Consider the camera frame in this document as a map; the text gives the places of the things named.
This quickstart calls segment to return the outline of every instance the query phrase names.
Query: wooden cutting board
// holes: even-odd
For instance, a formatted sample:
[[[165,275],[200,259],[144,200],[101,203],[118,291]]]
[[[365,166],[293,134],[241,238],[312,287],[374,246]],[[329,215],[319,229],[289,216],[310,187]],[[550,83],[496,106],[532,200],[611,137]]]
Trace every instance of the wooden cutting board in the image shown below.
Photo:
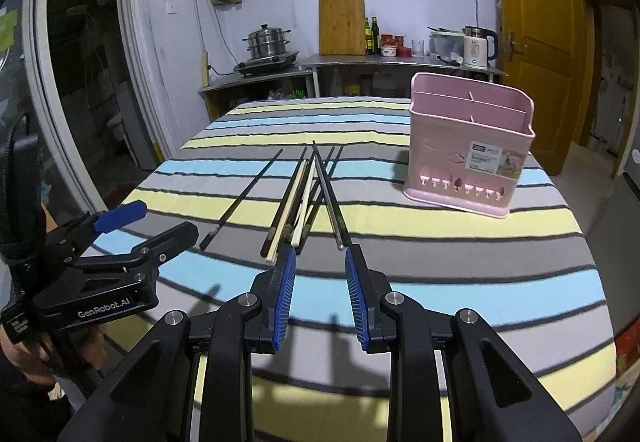
[[[319,0],[321,56],[363,56],[364,0]]]

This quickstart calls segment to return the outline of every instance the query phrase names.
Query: utensil holder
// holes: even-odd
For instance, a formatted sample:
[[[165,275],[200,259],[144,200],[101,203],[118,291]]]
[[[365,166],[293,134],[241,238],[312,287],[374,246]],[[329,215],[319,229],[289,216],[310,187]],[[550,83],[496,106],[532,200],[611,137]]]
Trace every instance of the utensil holder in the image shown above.
[[[404,194],[495,218],[509,204],[535,133],[533,101],[479,80],[416,73]]]

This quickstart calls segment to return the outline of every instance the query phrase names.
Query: striped tablecloth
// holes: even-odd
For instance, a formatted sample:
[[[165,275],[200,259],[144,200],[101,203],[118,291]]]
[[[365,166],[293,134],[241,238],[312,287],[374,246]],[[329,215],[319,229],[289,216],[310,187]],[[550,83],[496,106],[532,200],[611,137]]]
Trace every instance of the striped tablecloth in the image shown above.
[[[99,252],[129,252],[184,219],[202,239],[266,161],[284,151],[207,252],[193,249],[161,268],[159,307],[146,318],[112,323],[111,337],[128,349],[149,320],[168,310],[203,313],[248,291],[269,268],[260,246],[312,140],[323,156],[330,145],[344,145],[333,186],[369,267],[426,308],[479,311],[580,432],[590,432],[613,401],[615,348],[598,272],[574,215],[532,156],[507,219],[406,199],[408,102],[244,104],[185,144],[128,198],[146,202],[146,218],[101,236]],[[265,439],[385,440],[389,356],[368,356],[356,340],[344,254],[324,207],[298,257],[284,348],[254,356],[253,366],[255,425]],[[447,411],[444,379],[441,392]]]

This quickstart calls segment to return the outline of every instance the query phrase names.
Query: human hand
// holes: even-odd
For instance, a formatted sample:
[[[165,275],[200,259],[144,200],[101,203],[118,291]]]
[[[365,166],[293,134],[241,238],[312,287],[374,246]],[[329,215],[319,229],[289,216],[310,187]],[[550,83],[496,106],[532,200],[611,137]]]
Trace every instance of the human hand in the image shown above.
[[[107,352],[104,349],[104,329],[103,325],[90,327],[87,339],[80,350],[84,360],[96,370],[100,370],[107,359]],[[53,350],[51,339],[47,334],[42,335],[42,342],[50,351]],[[4,328],[0,327],[0,345],[6,358],[31,382],[43,386],[52,386],[56,383],[55,378],[47,373],[47,366],[43,362],[48,361],[49,356],[38,342],[29,340],[14,345],[4,332]]]

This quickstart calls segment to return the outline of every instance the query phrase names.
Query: electric kettle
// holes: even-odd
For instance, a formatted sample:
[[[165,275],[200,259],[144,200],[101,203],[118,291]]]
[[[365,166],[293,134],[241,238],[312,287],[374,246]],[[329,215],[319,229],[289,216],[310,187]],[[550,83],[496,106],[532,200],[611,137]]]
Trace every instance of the electric kettle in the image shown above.
[[[489,61],[498,56],[498,35],[493,30],[479,27],[465,27],[462,31],[465,35],[463,64],[472,68],[486,69]],[[494,40],[494,54],[491,57],[488,57],[487,37]]]

